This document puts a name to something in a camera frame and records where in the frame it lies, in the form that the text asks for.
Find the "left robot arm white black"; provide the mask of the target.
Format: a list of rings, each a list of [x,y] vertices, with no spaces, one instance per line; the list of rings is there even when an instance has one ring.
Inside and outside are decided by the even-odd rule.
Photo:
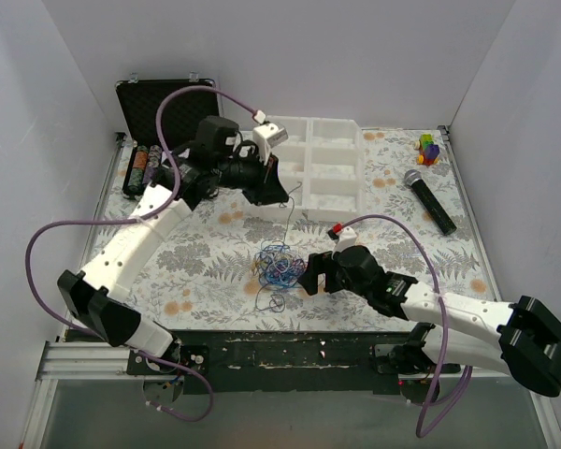
[[[255,206],[289,199],[272,153],[287,140],[285,128],[266,122],[242,142],[237,134],[237,124],[223,117],[202,120],[195,138],[154,172],[133,211],[135,223],[120,228],[79,273],[67,270],[57,282],[75,319],[113,347],[148,354],[150,365],[162,374],[179,366],[180,351],[167,329],[124,304],[137,275],[170,232],[218,189],[238,189]]]

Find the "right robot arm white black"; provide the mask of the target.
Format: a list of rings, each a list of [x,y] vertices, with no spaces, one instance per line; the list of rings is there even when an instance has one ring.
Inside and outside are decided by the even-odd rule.
[[[561,393],[561,321],[537,298],[485,301],[436,294],[416,278],[384,270],[368,248],[313,253],[299,284],[313,296],[346,290],[381,315],[433,325],[447,332],[446,362],[509,374],[545,397]]]

